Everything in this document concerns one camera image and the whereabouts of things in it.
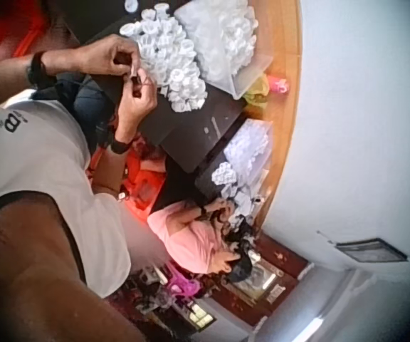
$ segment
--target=dark hair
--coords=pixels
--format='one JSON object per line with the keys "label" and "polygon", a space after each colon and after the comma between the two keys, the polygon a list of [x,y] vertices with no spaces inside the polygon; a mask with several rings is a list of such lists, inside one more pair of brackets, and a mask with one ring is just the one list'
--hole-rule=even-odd
{"label": "dark hair", "polygon": [[251,258],[246,253],[241,253],[240,255],[240,259],[228,263],[232,271],[227,274],[226,278],[231,283],[239,283],[240,281],[246,280],[251,276],[253,271]]}

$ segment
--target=white t-shirt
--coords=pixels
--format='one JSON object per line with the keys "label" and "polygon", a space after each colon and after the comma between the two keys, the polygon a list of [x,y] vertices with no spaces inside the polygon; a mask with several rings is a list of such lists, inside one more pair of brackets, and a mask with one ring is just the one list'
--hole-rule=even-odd
{"label": "white t-shirt", "polygon": [[0,107],[0,197],[24,190],[50,195],[75,237],[88,286],[105,297],[127,278],[130,257],[120,206],[93,194],[89,160],[85,136],[60,103]]}

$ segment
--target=pink object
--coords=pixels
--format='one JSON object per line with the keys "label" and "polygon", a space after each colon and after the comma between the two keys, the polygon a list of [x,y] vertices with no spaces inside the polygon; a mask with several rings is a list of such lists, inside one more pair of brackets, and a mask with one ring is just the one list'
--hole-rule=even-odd
{"label": "pink object", "polygon": [[172,278],[167,284],[167,290],[172,296],[192,297],[199,292],[201,285],[197,280],[186,279],[186,277],[170,262],[167,263],[167,268],[172,273]]}
{"label": "pink object", "polygon": [[274,76],[267,76],[270,84],[270,91],[279,94],[285,94],[289,91],[289,82],[285,78],[277,78]]}
{"label": "pink object", "polygon": [[186,229],[169,236],[166,220],[183,209],[185,202],[169,205],[148,217],[151,230],[164,242],[166,250],[178,265],[190,272],[206,274],[211,256],[221,249],[221,240],[207,222],[193,221]]}

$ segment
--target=black strap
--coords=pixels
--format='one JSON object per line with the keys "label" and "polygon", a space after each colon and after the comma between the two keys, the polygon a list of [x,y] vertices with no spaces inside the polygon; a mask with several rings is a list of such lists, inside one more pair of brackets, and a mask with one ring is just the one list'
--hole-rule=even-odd
{"label": "black strap", "polygon": [[27,69],[28,80],[37,90],[53,87],[56,77],[47,75],[46,66],[42,63],[42,55],[45,51],[35,53],[31,65]]}
{"label": "black strap", "polygon": [[60,217],[61,217],[61,226],[63,228],[64,234],[66,235],[66,238],[69,241],[70,250],[72,251],[72,255],[73,255],[75,263],[77,265],[80,280],[86,285],[85,269],[83,267],[83,261],[82,261],[82,258],[80,256],[80,251],[78,250],[77,242],[75,241],[75,238],[74,238],[68,224],[64,220],[64,217],[61,214],[61,211],[59,210],[58,205],[56,204],[55,200],[50,195],[44,194],[42,192],[36,192],[36,191],[11,192],[9,194],[6,194],[6,195],[0,197],[0,210],[2,208],[4,208],[6,205],[9,205],[9,204],[14,203],[14,202],[19,201],[19,200],[22,200],[22,199],[26,198],[29,195],[48,196],[53,201],[53,203],[55,203],[56,209],[58,210],[58,213],[60,214]]}

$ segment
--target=white wall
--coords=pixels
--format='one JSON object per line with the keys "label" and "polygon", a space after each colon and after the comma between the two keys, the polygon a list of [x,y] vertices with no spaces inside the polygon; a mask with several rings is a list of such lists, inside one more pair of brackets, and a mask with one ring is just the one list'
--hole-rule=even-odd
{"label": "white wall", "polygon": [[410,257],[410,0],[300,3],[297,122],[264,230],[316,264],[410,281],[410,260],[357,264],[316,233]]}
{"label": "white wall", "polygon": [[291,342],[319,316],[347,272],[315,267],[262,325],[257,342]]}
{"label": "white wall", "polygon": [[351,299],[332,326],[322,326],[311,342],[405,341],[409,329],[410,284],[378,281]]}

